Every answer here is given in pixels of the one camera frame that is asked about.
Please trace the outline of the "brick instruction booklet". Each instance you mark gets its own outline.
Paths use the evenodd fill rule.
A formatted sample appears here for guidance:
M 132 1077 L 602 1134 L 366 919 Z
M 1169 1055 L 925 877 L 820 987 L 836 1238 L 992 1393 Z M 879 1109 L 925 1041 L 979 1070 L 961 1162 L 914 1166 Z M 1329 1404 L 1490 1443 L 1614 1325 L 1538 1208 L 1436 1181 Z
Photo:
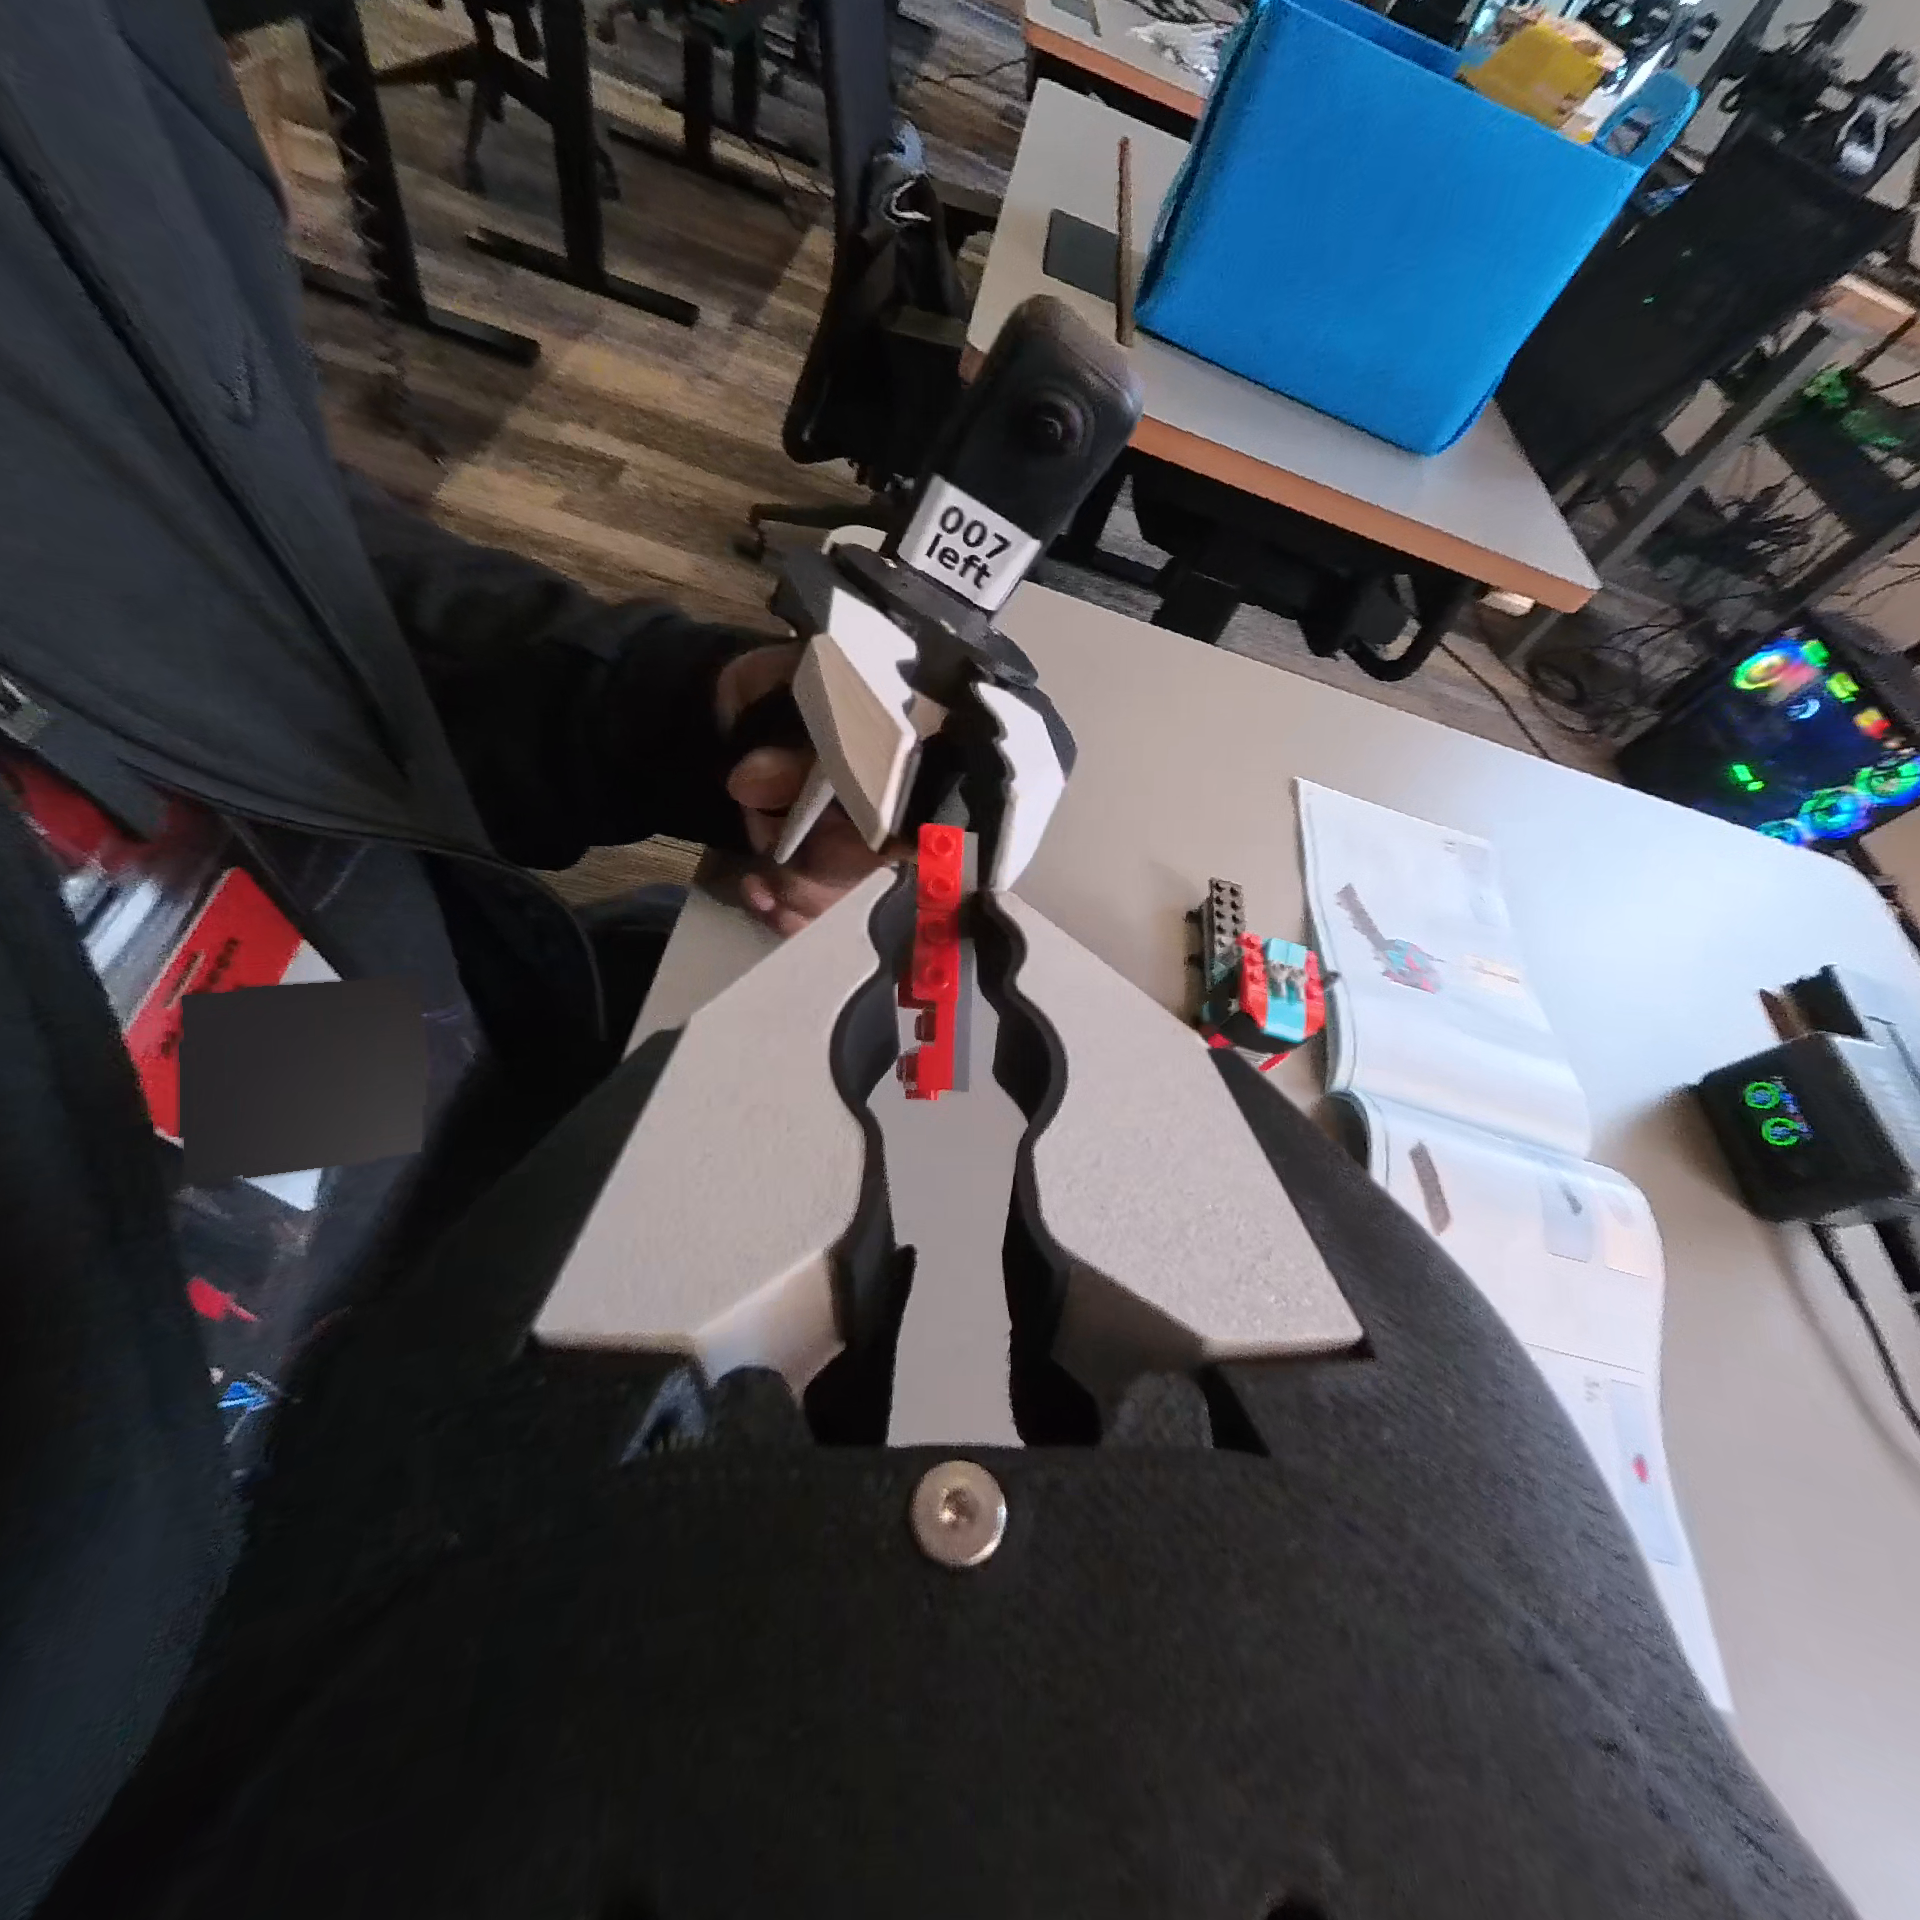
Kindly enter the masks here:
M 1368 1176 L 1536 1360 L 1631 1525 L 1692 1673 L 1730 1715 L 1668 1475 L 1655 1216 L 1591 1162 L 1593 1122 L 1533 991 L 1490 844 L 1312 782 L 1304 894 L 1332 973 L 1325 1091 Z

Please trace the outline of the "person's left forearm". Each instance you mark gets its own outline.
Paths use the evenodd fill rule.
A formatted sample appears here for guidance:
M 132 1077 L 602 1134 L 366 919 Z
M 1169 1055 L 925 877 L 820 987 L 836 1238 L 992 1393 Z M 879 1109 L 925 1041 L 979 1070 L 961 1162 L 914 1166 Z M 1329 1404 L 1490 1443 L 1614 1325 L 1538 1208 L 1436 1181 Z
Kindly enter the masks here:
M 761 638 L 673 605 L 611 605 L 360 475 L 344 487 L 495 857 L 561 871 L 654 837 L 746 852 L 720 688 Z

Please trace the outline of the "red and teal brick model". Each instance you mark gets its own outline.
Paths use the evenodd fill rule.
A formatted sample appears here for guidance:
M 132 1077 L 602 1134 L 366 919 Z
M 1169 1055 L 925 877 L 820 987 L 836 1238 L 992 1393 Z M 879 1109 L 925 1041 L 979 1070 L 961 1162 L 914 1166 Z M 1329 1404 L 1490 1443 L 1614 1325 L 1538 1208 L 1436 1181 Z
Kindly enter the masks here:
M 1208 881 L 1188 911 L 1188 1021 L 1208 1047 L 1273 1076 L 1324 1036 L 1325 987 L 1312 947 L 1254 934 L 1242 885 Z

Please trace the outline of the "red graphic shirt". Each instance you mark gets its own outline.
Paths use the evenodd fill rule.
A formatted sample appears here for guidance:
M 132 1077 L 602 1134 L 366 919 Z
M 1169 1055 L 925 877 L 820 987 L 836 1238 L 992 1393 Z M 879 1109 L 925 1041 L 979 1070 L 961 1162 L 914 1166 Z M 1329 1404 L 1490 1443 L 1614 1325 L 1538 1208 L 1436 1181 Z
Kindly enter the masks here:
M 309 1285 L 330 1168 L 254 1172 L 211 1188 L 183 1178 L 181 1007 L 197 993 L 317 987 L 335 973 L 241 868 L 224 831 L 191 803 L 171 803 L 156 837 L 138 839 L 17 747 L 5 750 L 5 794 L 48 857 L 120 1024 L 211 1379 L 270 1379 Z

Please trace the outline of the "white desk with wooden edge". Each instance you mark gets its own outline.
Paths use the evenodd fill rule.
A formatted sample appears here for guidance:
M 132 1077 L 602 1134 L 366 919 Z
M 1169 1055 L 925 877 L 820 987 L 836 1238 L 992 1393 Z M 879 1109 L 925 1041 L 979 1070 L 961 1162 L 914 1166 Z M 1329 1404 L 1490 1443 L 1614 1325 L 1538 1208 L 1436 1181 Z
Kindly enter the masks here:
M 1052 280 L 1042 253 L 1052 214 L 1109 230 L 1122 137 L 1137 235 L 1145 235 L 1188 146 L 1065 86 L 1037 86 L 968 327 L 968 377 L 1007 318 L 1042 290 L 1083 325 L 1115 327 L 1115 305 Z M 1129 360 L 1144 378 L 1133 452 L 1550 610 L 1580 610 L 1598 593 L 1593 564 L 1496 401 L 1428 458 L 1145 332 Z

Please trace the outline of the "black office chair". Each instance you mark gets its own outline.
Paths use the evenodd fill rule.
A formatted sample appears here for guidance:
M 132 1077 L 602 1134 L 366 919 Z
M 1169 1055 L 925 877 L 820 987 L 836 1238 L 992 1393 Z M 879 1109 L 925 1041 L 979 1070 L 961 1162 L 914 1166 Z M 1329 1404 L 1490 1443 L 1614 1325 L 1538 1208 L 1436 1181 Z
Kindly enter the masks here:
M 999 220 L 940 183 L 893 80 L 887 2 L 820 2 L 829 118 L 829 286 L 780 423 L 798 466 L 854 470 L 884 526 L 955 404 L 972 301 L 957 255 Z

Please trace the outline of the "yellow box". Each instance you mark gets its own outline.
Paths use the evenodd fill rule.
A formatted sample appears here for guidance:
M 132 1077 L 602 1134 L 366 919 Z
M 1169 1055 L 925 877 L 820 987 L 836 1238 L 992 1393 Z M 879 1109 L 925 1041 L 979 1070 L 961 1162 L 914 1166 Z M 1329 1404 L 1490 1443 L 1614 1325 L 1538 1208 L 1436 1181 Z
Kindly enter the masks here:
M 1614 107 L 1623 70 L 1627 54 L 1593 26 L 1510 2 L 1467 43 L 1458 80 L 1586 146 Z

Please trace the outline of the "person's left hand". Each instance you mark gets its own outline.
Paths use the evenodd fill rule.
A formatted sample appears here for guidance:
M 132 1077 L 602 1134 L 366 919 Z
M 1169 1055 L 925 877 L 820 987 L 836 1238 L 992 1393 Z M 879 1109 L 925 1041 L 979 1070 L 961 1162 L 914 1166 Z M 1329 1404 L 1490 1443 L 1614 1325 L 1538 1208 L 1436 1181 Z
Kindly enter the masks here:
M 741 907 L 780 938 L 801 934 L 873 871 L 910 859 L 910 844 L 870 849 L 847 809 L 829 801 L 806 839 L 778 857 L 789 812 L 818 775 L 812 745 L 787 729 L 789 683 L 803 646 L 753 646 L 715 679 L 715 724 L 731 765 L 726 794 L 741 809 L 751 862 L 739 877 Z

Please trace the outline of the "flat black device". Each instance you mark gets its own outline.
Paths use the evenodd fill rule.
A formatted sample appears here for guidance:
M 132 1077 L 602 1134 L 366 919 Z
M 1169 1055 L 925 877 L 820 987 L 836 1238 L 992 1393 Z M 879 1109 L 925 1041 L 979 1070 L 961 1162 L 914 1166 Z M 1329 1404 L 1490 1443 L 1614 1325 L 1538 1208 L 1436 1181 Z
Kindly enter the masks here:
M 1886 1045 L 1918 1063 L 1918 993 L 1854 968 L 1821 968 L 1773 991 L 1794 1036 Z

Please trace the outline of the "blue fabric storage bin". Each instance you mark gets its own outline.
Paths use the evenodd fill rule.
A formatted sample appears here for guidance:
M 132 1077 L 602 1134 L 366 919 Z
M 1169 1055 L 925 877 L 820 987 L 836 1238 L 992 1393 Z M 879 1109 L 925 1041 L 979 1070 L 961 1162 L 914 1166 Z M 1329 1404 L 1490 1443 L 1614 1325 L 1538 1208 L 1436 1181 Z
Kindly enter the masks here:
M 1362 2 L 1257 2 L 1159 207 L 1137 327 L 1433 458 L 1485 412 L 1692 118 L 1620 105 L 1570 141 L 1478 94 L 1483 61 Z

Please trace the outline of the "red and grey brick assembly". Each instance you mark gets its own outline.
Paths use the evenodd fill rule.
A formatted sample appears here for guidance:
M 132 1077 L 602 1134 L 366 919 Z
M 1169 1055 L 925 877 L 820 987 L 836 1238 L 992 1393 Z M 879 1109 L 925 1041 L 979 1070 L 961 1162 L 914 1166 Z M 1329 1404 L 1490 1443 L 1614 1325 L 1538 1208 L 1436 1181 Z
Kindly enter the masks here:
M 897 1008 L 910 1016 L 897 1080 L 907 1100 L 940 1100 L 972 1085 L 975 1014 L 975 839 L 949 823 L 919 833 L 919 919 L 897 977 Z

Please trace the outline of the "person's dark jacket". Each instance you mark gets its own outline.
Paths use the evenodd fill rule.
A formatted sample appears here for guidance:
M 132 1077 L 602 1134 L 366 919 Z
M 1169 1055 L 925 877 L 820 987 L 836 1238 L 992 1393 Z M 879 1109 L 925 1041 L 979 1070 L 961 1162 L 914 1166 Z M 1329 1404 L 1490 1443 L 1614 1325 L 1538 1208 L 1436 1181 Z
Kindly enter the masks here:
M 5 747 L 191 803 L 344 979 L 419 973 L 424 1144 L 330 1172 L 280 1363 L 611 1064 L 597 957 L 492 852 L 349 517 L 274 166 L 203 2 L 5 2 Z M 240 1451 L 171 1181 L 57 868 L 5 797 L 5 1918 L 156 1736 Z

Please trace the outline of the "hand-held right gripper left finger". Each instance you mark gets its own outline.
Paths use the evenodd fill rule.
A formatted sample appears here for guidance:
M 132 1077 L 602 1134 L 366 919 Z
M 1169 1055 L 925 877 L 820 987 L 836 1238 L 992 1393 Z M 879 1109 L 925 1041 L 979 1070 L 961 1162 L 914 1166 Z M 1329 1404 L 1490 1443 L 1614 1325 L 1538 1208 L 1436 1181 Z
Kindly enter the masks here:
M 536 1316 L 544 1348 L 648 1351 L 795 1393 L 847 1348 L 850 1249 L 879 1168 L 866 1104 L 893 1069 L 883 957 L 907 868 L 870 876 L 667 1029 L 659 1076 Z

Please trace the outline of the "black desk frame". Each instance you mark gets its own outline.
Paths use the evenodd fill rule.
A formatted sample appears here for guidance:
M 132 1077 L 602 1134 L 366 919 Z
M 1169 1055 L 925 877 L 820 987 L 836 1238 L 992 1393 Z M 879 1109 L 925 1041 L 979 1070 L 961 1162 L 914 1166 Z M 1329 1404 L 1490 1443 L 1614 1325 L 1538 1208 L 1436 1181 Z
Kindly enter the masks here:
M 519 100 L 551 137 L 561 246 L 536 246 L 501 230 L 469 230 L 467 249 L 505 267 L 539 276 L 648 318 L 696 327 L 691 301 L 611 276 L 605 259 L 605 169 L 591 100 L 584 2 L 464 2 L 480 60 L 469 107 L 469 155 L 492 105 Z
M 321 83 L 326 129 L 344 169 L 349 231 L 360 246 L 360 276 L 297 255 L 309 294 L 366 314 L 395 384 L 404 384 L 404 345 L 412 337 L 475 349 L 492 362 L 530 369 L 539 344 L 495 325 L 469 321 L 424 296 L 419 253 L 404 215 L 395 155 L 371 56 L 355 2 L 297 2 L 300 33 Z

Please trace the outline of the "black mesh chair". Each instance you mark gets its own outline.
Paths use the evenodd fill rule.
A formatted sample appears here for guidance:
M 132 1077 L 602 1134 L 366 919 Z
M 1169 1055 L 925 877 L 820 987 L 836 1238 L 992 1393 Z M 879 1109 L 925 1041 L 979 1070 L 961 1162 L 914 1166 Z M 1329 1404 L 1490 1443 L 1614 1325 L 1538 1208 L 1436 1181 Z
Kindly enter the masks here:
M 1902 227 L 1832 172 L 1746 137 L 1598 249 L 1520 349 L 1498 412 L 1558 492 L 1804 314 Z

